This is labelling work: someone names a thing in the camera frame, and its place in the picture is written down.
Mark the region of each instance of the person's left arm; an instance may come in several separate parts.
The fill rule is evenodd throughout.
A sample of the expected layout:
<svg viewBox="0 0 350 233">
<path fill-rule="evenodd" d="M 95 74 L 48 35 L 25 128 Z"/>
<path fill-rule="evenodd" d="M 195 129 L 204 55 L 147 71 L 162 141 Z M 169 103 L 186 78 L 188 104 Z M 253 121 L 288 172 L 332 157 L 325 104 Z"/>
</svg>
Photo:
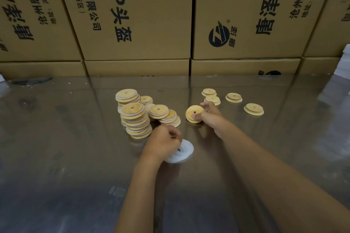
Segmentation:
<svg viewBox="0 0 350 233">
<path fill-rule="evenodd" d="M 154 187 L 160 164 L 180 147 L 181 132 L 160 125 L 153 130 L 134 167 L 130 186 L 120 211 L 116 233 L 153 232 Z"/>
</svg>

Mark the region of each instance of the hand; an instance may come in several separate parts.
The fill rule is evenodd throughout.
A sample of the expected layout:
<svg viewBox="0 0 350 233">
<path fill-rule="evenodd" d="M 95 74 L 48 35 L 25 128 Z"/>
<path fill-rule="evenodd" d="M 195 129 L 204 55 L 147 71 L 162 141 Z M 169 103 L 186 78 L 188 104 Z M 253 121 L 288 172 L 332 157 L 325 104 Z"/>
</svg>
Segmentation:
<svg viewBox="0 0 350 233">
<path fill-rule="evenodd" d="M 193 114 L 192 118 L 195 120 L 203 120 L 203 122 L 214 129 L 218 137 L 222 138 L 221 130 L 225 125 L 230 124 L 230 122 L 222 116 L 213 102 L 202 102 L 201 106 L 207 106 L 208 108 L 204 109 L 201 113 Z"/>
<path fill-rule="evenodd" d="M 181 132 L 172 125 L 160 125 L 153 130 L 141 157 L 161 164 L 173 155 L 182 142 Z"/>
</svg>

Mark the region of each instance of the person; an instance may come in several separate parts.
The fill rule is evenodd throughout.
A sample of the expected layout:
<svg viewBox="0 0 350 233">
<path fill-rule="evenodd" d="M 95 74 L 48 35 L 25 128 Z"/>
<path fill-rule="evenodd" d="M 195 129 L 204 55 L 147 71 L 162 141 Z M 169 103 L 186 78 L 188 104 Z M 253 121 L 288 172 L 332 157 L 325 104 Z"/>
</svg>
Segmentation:
<svg viewBox="0 0 350 233">
<path fill-rule="evenodd" d="M 260 147 L 226 120 L 212 102 L 194 114 L 223 140 L 234 164 L 243 172 L 283 232 L 350 232 L 350 212 L 295 169 Z M 134 168 L 116 233 L 153 232 L 154 188 L 160 164 L 180 146 L 181 132 L 158 126 Z"/>
</svg>

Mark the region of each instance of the table surface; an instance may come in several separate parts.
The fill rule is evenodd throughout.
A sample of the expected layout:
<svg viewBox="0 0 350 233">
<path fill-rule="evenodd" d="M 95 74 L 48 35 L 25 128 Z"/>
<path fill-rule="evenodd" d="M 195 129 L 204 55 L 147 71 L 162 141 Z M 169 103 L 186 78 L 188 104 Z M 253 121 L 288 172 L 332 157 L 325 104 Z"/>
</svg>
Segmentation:
<svg viewBox="0 0 350 233">
<path fill-rule="evenodd" d="M 155 232 L 278 232 L 219 138 L 186 121 L 213 88 L 227 119 L 350 209 L 350 81 L 338 76 L 54 78 L 0 84 L 0 232 L 112 232 L 146 140 L 120 124 L 115 94 L 134 88 L 181 117 L 194 145 L 163 164 Z M 232 104 L 225 95 L 243 101 Z M 263 116 L 243 111 L 260 104 Z"/>
</svg>

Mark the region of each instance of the person's right arm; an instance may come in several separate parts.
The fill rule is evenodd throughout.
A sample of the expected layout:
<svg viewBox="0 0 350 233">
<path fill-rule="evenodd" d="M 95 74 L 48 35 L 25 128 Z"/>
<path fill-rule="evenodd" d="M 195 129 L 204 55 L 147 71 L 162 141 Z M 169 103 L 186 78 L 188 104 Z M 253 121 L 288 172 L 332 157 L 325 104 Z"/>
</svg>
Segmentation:
<svg viewBox="0 0 350 233">
<path fill-rule="evenodd" d="M 284 232 L 350 232 L 350 211 L 298 171 L 260 147 L 226 120 L 212 102 L 194 114 L 224 141 L 238 169 L 253 185 Z"/>
</svg>

